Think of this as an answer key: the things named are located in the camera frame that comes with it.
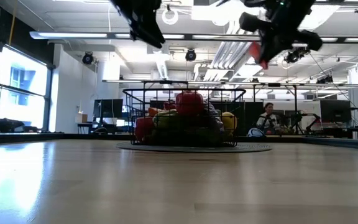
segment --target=computer monitor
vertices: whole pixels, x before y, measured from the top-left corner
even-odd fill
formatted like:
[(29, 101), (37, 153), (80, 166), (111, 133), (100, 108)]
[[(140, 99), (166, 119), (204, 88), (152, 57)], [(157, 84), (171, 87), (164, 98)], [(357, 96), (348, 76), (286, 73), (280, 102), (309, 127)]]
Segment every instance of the computer monitor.
[(346, 123), (352, 120), (351, 102), (346, 100), (321, 100), (321, 122)]
[(122, 99), (95, 100), (93, 105), (93, 116), (95, 118), (121, 118)]

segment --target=security camera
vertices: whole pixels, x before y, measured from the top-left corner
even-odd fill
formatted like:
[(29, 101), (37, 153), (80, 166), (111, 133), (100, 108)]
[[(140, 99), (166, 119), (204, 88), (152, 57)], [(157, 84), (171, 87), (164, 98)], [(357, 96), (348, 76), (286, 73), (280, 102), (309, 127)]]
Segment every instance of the security camera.
[(93, 55), (93, 52), (85, 52), (85, 55), (82, 58), (82, 63), (84, 63), (85, 65), (94, 64), (96, 60), (92, 55)]
[(196, 60), (196, 57), (197, 57), (197, 55), (196, 55), (196, 52), (194, 51), (194, 49), (187, 50), (186, 57), (185, 57), (186, 61), (192, 62), (192, 61)]
[(288, 52), (288, 55), (284, 58), (287, 63), (295, 63), (299, 59), (303, 58), (306, 54), (310, 53), (307, 47), (296, 47)]
[(326, 75), (323, 78), (317, 80), (316, 84), (326, 84), (326, 83), (334, 83), (334, 79), (332, 75)]

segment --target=green fruit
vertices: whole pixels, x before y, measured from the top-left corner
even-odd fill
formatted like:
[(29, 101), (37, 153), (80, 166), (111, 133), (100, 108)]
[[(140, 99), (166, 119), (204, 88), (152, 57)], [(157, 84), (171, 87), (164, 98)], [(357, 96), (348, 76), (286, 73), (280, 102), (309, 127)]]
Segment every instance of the green fruit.
[(180, 117), (177, 116), (176, 109), (171, 109), (169, 111), (163, 111), (159, 112), (154, 118), (154, 126), (156, 128), (170, 128), (175, 129), (178, 127), (178, 124), (180, 123)]

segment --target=cable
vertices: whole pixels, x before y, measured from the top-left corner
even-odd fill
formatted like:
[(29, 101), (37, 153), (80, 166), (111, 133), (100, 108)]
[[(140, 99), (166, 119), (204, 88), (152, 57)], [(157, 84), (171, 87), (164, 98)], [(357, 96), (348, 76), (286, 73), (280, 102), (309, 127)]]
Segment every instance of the cable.
[(113, 117), (113, 122), (114, 122), (114, 99), (111, 100), (111, 113), (112, 113), (112, 117)]
[(108, 12), (107, 12), (107, 17), (108, 17), (108, 19), (109, 19), (109, 32), (111, 32), (110, 5), (109, 5)]
[(16, 20), (16, 12), (17, 12), (17, 2), (18, 0), (16, 0), (15, 6), (13, 8), (13, 18), (12, 18), (12, 25), (11, 25), (11, 33), (9, 34), (9, 46), (11, 46), (12, 43), (12, 36), (13, 36), (13, 27), (15, 26), (15, 20)]
[[(320, 68), (320, 70), (322, 71), (322, 73), (325, 74), (325, 75), (327, 75), (326, 72), (324, 71), (324, 69), (321, 68), (321, 66), (319, 65), (319, 63), (318, 63), (318, 62), (316, 61), (316, 59), (313, 57), (313, 55), (312, 55), (312, 54), (309, 54), (309, 55), (310, 55), (310, 57), (314, 60), (314, 62), (316, 62), (317, 66)], [(334, 84), (334, 86), (341, 92), (341, 94), (342, 94), (343, 96), (345, 96), (347, 100), (349, 100), (349, 102), (351, 103), (351, 105), (356, 108), (357, 106), (343, 93), (343, 91), (342, 91), (340, 88), (338, 88), (338, 86), (337, 86), (335, 83), (333, 83), (333, 84)]]

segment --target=red bell pepper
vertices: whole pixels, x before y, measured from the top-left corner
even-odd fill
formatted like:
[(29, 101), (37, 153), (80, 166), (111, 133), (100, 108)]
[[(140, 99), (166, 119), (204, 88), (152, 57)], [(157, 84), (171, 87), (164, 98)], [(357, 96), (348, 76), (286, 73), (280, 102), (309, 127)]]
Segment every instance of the red bell pepper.
[(203, 96), (197, 92), (184, 91), (177, 95), (176, 107), (179, 115), (198, 115), (204, 110)]
[(137, 118), (135, 123), (136, 139), (142, 142), (146, 135), (152, 134), (153, 128), (154, 128), (154, 123), (152, 117)]
[(177, 107), (175, 106), (175, 103), (173, 101), (167, 101), (164, 102), (164, 110), (171, 110), (171, 109), (176, 109)]

